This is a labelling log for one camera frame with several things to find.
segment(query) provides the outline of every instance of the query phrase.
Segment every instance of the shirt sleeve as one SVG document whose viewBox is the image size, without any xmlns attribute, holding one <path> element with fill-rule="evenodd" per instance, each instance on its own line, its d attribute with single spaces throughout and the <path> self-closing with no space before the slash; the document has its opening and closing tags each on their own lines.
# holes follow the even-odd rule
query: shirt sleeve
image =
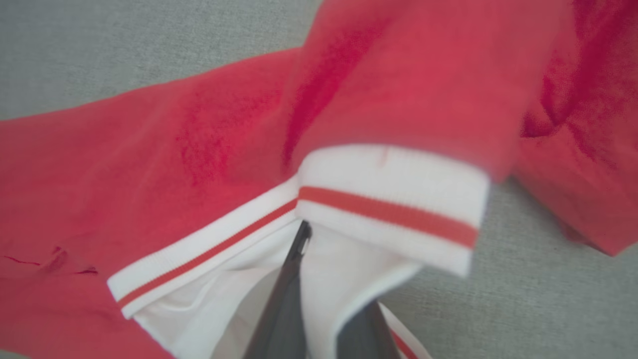
<svg viewBox="0 0 638 359">
<path fill-rule="evenodd" d="M 560 1 L 326 1 L 284 94 L 300 216 L 465 274 Z"/>
</svg>

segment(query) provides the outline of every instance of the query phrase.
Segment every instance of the gray carpet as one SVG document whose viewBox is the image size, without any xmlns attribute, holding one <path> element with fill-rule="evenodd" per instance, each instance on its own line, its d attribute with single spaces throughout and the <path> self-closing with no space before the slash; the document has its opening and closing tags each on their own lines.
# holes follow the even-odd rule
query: gray carpet
<svg viewBox="0 0 638 359">
<path fill-rule="evenodd" d="M 52 111 L 298 46 L 317 0 L 0 0 L 0 118 Z M 385 303 L 434 359 L 638 358 L 638 247 L 562 238 L 493 190 L 469 280 L 425 271 Z"/>
</svg>

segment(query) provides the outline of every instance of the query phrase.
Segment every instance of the red stripe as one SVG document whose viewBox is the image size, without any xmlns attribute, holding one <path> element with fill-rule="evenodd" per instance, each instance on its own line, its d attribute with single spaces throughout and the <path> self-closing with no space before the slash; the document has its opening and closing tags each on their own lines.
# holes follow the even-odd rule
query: red stripe
<svg viewBox="0 0 638 359">
<path fill-rule="evenodd" d="M 326 188 L 302 187 L 299 199 L 433 234 L 468 248 L 474 247 L 478 233 L 468 224 L 436 213 Z"/>
<path fill-rule="evenodd" d="M 262 228 L 263 226 L 269 224 L 273 220 L 275 220 L 275 219 L 283 216 L 284 214 L 294 210 L 296 205 L 297 205 L 297 200 L 296 199 L 284 204 L 283 206 L 279 207 L 278 209 L 270 212 L 266 216 L 260 218 L 256 222 L 252 223 L 248 227 L 242 229 L 241 231 L 239 231 L 237 234 L 233 235 L 232 237 L 226 239 L 225 241 L 221 242 L 220 244 L 216 245 L 215 247 L 207 250 L 203 254 L 200 254 L 196 258 L 190 260 L 186 264 L 182 264 L 181 266 L 175 268 L 174 270 L 166 272 L 166 273 L 160 275 L 159 277 L 153 279 L 152 281 L 144 284 L 143 286 L 138 287 L 134 291 L 132 291 L 132 292 L 128 293 L 126 296 L 124 296 L 124 298 L 120 299 L 117 302 L 117 304 L 120 306 L 120 308 L 123 308 L 127 304 L 131 303 L 133 300 L 135 300 L 135 299 L 139 298 L 140 296 L 142 296 L 144 293 L 161 286 L 162 284 L 164 284 L 164 283 L 168 282 L 169 280 L 172 280 L 172 279 L 174 279 L 174 278 L 186 273 L 187 271 L 192 270 L 193 268 L 197 267 L 198 265 L 208 261 L 210 258 L 213 258 L 214 256 L 218 255 L 220 252 L 228 249 L 230 246 L 232 246 L 232 245 L 236 244 L 237 242 L 241 241 L 242 239 L 244 239 L 245 237 L 247 237 L 251 233 L 253 233 L 253 232 L 257 231 L 258 229 Z"/>
<path fill-rule="evenodd" d="M 408 359 L 419 359 L 417 355 L 410 349 L 410 347 L 405 344 L 403 339 L 394 331 L 392 332 L 392 338 L 394 338 L 394 342 L 397 344 L 397 348 L 408 358 Z"/>
</svg>

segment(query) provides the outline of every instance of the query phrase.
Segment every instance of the sleeve cuff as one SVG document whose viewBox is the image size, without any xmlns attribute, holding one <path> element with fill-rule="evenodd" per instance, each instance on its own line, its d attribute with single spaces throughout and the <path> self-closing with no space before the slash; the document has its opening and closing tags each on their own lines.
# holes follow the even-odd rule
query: sleeve cuff
<svg viewBox="0 0 638 359">
<path fill-rule="evenodd" d="M 434 153 L 347 145 L 310 153 L 298 216 L 425 265 L 465 276 L 489 176 Z"/>
</svg>

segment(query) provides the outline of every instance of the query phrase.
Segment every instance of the white fabric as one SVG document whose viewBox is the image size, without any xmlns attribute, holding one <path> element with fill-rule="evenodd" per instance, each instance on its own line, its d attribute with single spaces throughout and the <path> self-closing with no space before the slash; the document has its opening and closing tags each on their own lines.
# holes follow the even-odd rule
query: white fabric
<svg viewBox="0 0 638 359">
<path fill-rule="evenodd" d="M 478 167 L 413 149 L 352 144 L 310 153 L 301 186 L 328 188 L 438 213 L 477 228 L 489 190 Z"/>
<path fill-rule="evenodd" d="M 462 277 L 470 272 L 472 250 L 445 238 L 309 201 L 299 201 L 297 215 L 311 220 L 320 218 L 321 225 L 343 228 L 353 238 L 437 269 Z"/>
<path fill-rule="evenodd" d="M 280 228 L 205 275 L 146 303 L 133 318 L 176 358 L 209 358 L 241 301 L 281 267 L 300 223 Z"/>
<path fill-rule="evenodd" d="M 335 359 L 341 328 L 361 308 L 412 278 L 422 264 L 321 225 L 301 262 L 301 303 L 312 359 Z"/>
<path fill-rule="evenodd" d="M 294 200 L 298 189 L 297 178 L 293 177 L 199 231 L 123 268 L 107 280 L 113 297 L 115 300 L 120 300 L 136 288 L 193 260 L 280 206 Z M 144 293 L 127 304 L 122 312 L 126 317 L 131 317 L 148 303 L 196 280 L 294 220 L 295 215 L 292 212 L 282 215 L 196 268 Z"/>
<path fill-rule="evenodd" d="M 359 195 L 477 228 L 488 183 L 483 172 L 469 165 L 409 149 L 373 145 L 321 149 L 303 162 L 299 178 L 127 266 L 109 278 L 108 286 L 116 300 L 135 298 L 137 293 L 130 293 L 146 283 L 194 263 L 184 273 L 173 272 L 178 275 L 167 282 L 145 288 L 122 312 L 133 316 L 179 359 L 237 356 L 243 353 L 250 338 L 247 331 L 254 330 L 258 314 L 242 311 L 239 322 L 233 321 L 234 314 L 249 293 L 281 266 L 299 228 L 296 218 L 303 218 L 313 230 L 300 273 L 306 340 L 313 359 L 333 359 L 339 331 L 367 303 L 424 265 L 466 274 L 471 248 L 313 201 L 300 200 L 295 212 L 288 211 L 299 188 Z M 277 215 L 269 216 L 273 211 Z M 258 228 L 237 243 L 200 264 L 193 261 L 258 221 Z M 253 299 L 255 305 L 263 306 L 268 286 L 272 284 L 253 293 L 260 296 Z M 385 309 L 384 315 L 418 358 L 429 359 L 394 316 Z M 225 341 L 218 347 L 222 338 Z"/>
<path fill-rule="evenodd" d="M 323 148 L 299 169 L 299 186 L 337 190 L 436 213 L 478 230 L 489 191 L 480 169 L 433 153 L 358 144 Z M 432 233 L 300 200 L 297 215 L 313 224 L 465 276 L 472 248 Z"/>
</svg>

